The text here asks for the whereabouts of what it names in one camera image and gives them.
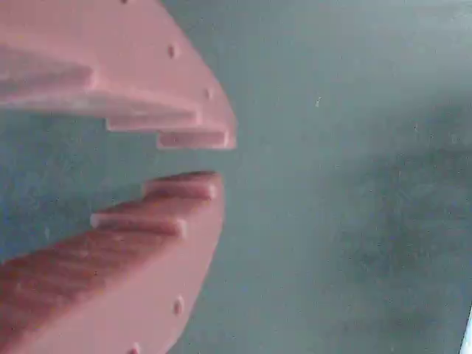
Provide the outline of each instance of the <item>small hole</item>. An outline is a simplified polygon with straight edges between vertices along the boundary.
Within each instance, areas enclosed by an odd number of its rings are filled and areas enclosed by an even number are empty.
[[[171,59],[176,59],[179,55],[178,48],[176,46],[174,46],[173,44],[168,46],[167,53],[169,55],[169,58],[171,58]]]
[[[215,92],[211,88],[206,88],[204,94],[208,101],[213,100],[213,97],[215,96]]]
[[[184,298],[179,296],[173,305],[173,313],[176,316],[180,316],[184,312]]]

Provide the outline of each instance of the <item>pink 3d printed piece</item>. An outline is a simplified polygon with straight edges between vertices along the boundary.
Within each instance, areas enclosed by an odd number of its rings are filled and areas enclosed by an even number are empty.
[[[1,0],[0,107],[106,118],[163,148],[236,145],[223,89],[157,0]]]
[[[144,185],[93,231],[0,266],[1,354],[160,354],[181,335],[223,224],[215,173]]]

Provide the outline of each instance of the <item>gray background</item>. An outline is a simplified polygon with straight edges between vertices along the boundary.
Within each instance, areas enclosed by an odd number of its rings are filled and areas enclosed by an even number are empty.
[[[0,259],[86,229],[147,178],[216,169],[226,227],[172,354],[457,353],[472,1],[165,3],[232,100],[238,150],[159,152],[99,120],[1,113]]]

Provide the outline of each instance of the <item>pink plastic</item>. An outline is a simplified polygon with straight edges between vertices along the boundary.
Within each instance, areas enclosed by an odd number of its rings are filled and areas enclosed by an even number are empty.
[[[1,354],[166,353],[181,335],[223,224],[214,173],[146,183],[93,214],[94,231],[0,266]]]
[[[106,118],[163,148],[236,145],[223,89],[157,0],[1,0],[1,107]]]

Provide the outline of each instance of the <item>screw hole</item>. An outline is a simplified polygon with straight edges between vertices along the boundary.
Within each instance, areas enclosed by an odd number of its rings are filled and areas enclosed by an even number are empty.
[[[173,305],[173,313],[176,316],[180,316],[184,312],[184,298],[179,296]]]
[[[133,348],[129,349],[126,354],[141,354],[141,347],[139,346],[139,344],[135,343]]]
[[[171,44],[167,48],[167,54],[169,55],[170,59],[176,59],[180,53],[178,52],[178,48]]]

